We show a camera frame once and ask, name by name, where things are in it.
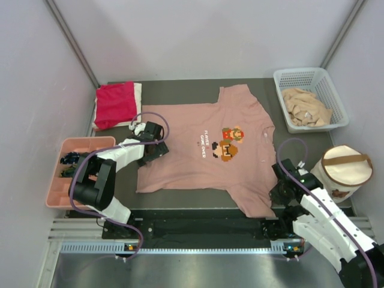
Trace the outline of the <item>pink printed t shirt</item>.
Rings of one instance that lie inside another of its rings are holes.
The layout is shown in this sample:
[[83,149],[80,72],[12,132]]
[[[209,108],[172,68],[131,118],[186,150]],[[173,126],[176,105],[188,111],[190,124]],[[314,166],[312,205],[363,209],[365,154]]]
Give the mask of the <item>pink printed t shirt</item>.
[[250,218],[273,217],[275,126],[247,85],[220,88],[215,103],[145,105],[143,121],[167,120],[168,153],[141,167],[137,192],[213,188]]

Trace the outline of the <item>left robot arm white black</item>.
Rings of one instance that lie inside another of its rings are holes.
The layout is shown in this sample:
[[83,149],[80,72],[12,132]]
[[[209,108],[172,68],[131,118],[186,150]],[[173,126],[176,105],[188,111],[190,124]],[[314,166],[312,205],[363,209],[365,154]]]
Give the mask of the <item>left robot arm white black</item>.
[[114,224],[123,238],[136,232],[142,240],[141,231],[130,220],[131,210],[115,197],[116,174],[133,162],[142,167],[167,154],[169,132],[168,123],[146,122],[115,146],[82,153],[68,191],[73,209]]

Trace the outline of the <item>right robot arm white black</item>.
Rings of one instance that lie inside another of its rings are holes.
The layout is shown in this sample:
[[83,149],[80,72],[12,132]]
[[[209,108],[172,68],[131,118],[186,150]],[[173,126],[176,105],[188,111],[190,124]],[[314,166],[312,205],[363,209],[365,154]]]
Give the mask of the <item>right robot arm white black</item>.
[[284,209],[269,235],[306,240],[334,267],[344,287],[383,287],[383,246],[353,223],[312,173],[289,159],[272,169],[277,184],[269,195]]

